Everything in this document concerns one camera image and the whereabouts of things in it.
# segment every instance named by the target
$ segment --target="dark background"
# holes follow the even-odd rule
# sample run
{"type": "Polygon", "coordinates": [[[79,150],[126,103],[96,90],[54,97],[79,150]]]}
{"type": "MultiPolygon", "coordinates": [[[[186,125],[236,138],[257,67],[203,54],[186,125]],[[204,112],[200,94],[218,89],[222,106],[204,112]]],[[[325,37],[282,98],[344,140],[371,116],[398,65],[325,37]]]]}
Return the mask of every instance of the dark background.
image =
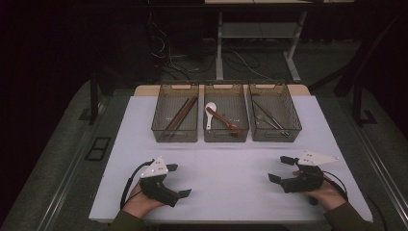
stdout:
{"type": "MultiPolygon", "coordinates": [[[[0,223],[11,209],[69,101],[91,75],[97,76],[105,94],[156,80],[154,60],[150,56],[147,13],[132,16],[110,13],[110,17],[104,17],[79,15],[74,11],[77,3],[101,2],[0,1],[3,106],[0,117],[3,147],[0,154],[0,223]],[[144,73],[148,77],[139,79],[135,73],[144,73]]],[[[369,2],[367,5],[360,1],[358,7],[336,14],[309,13],[302,39],[358,39],[370,44],[404,9],[392,7],[390,1],[386,7],[381,1],[369,2]]],[[[229,17],[237,19],[233,13],[229,17]]],[[[201,40],[213,37],[217,31],[216,24],[213,24],[215,18],[217,13],[206,12],[178,13],[177,16],[162,13],[158,19],[172,44],[188,47],[193,56],[199,56],[201,40]]],[[[402,14],[378,44],[361,74],[367,80],[366,87],[406,137],[408,120],[402,110],[408,105],[405,92],[408,86],[407,25],[407,16],[402,14]]],[[[359,51],[361,57],[370,46],[364,47],[359,51]]],[[[354,61],[357,65],[361,57],[354,61]]],[[[350,69],[348,73],[351,84],[354,72],[355,69],[350,69]]]]}

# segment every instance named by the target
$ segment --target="brown utensil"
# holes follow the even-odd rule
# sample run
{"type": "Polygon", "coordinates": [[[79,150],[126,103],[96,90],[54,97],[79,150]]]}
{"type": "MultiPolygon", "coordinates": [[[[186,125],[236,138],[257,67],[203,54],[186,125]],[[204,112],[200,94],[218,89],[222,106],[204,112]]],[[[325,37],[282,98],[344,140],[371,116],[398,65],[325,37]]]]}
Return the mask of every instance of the brown utensil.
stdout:
{"type": "Polygon", "coordinates": [[[218,113],[214,112],[214,110],[210,107],[207,107],[206,110],[213,116],[215,116],[216,118],[218,118],[219,120],[221,120],[222,122],[225,123],[225,125],[227,125],[227,127],[229,129],[234,129],[234,130],[239,130],[241,129],[238,125],[233,124],[228,122],[225,118],[223,118],[221,115],[219,115],[218,113]]]}

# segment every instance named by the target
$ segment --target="white spoon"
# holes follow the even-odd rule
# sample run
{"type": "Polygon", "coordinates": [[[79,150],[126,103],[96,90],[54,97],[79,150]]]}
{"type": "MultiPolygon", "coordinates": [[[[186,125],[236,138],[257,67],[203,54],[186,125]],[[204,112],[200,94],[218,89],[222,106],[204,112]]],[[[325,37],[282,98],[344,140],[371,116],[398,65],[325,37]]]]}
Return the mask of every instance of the white spoon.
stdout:
{"type": "Polygon", "coordinates": [[[211,120],[213,118],[213,115],[210,112],[208,112],[207,108],[211,108],[215,112],[217,110],[217,105],[215,103],[213,103],[213,102],[209,102],[205,106],[205,113],[207,115],[207,127],[206,127],[206,129],[210,130],[211,129],[211,120]]]}

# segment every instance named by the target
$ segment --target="gray carpet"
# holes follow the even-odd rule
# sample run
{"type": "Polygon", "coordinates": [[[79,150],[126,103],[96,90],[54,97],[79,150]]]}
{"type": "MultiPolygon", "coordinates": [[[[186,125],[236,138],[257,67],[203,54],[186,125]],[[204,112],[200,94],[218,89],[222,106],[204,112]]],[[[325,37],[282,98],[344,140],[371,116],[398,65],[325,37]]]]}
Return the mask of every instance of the gray carpet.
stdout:
{"type": "MultiPolygon", "coordinates": [[[[231,41],[225,44],[224,78],[250,79],[264,78],[247,66],[241,58],[229,52],[234,49],[248,65],[267,77],[291,81],[283,62],[281,52],[287,43],[268,41],[261,44],[254,41],[245,49],[231,41]]],[[[309,42],[300,43],[294,55],[302,83],[309,86],[339,67],[346,64],[358,48],[356,42],[309,42]]],[[[162,72],[162,79],[215,79],[214,50],[202,60],[177,58],[173,61],[186,70],[182,73],[171,68],[162,72]]],[[[313,92],[332,129],[336,141],[344,154],[351,172],[361,191],[372,198],[381,209],[389,230],[407,230],[393,201],[372,167],[369,152],[361,133],[380,156],[401,192],[408,194],[405,177],[407,175],[408,142],[395,127],[387,114],[379,107],[368,92],[364,92],[363,109],[370,110],[377,124],[359,128],[350,117],[350,96],[337,98],[332,90],[333,81],[313,92]]],[[[84,113],[89,109],[89,84],[80,88],[66,109],[65,115],[53,137],[44,149],[30,179],[16,200],[2,231],[9,230],[101,230],[106,227],[88,219],[93,197],[96,194],[109,152],[115,143],[129,96],[133,90],[118,90],[114,96],[101,97],[100,117],[94,125],[88,125],[84,113]],[[101,162],[85,160],[93,141],[97,137],[112,138],[108,152],[101,162]]],[[[368,199],[374,215],[374,222],[381,223],[381,217],[374,204],[368,199]]],[[[292,231],[330,230],[326,224],[286,225],[292,231]]],[[[182,226],[160,226],[160,230],[183,230],[182,226]]],[[[223,230],[240,230],[242,227],[224,226],[223,230]]],[[[251,230],[280,230],[270,225],[245,226],[251,230]]]]}

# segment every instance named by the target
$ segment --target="person's left hand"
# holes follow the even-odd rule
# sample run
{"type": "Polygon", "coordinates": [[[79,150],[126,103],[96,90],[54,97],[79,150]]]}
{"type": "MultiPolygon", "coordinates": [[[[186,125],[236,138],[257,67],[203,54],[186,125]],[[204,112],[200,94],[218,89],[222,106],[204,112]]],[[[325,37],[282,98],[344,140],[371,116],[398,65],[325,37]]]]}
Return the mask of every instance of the person's left hand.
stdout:
{"type": "Polygon", "coordinates": [[[140,188],[140,181],[130,192],[129,198],[122,210],[137,218],[144,218],[150,211],[165,205],[143,194],[140,188]]]}

